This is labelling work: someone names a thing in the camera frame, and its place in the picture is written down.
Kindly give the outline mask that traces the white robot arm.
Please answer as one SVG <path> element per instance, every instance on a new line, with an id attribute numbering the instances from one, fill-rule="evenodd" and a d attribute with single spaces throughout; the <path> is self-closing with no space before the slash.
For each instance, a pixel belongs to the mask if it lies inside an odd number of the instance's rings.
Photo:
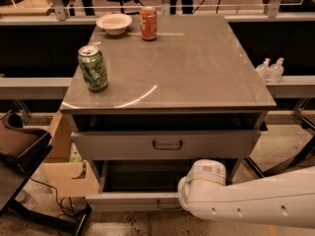
<path id="1" fill-rule="evenodd" d="M 178 183 L 180 205 L 209 220 L 315 228 L 315 167 L 226 185 L 215 160 L 196 161 Z"/>

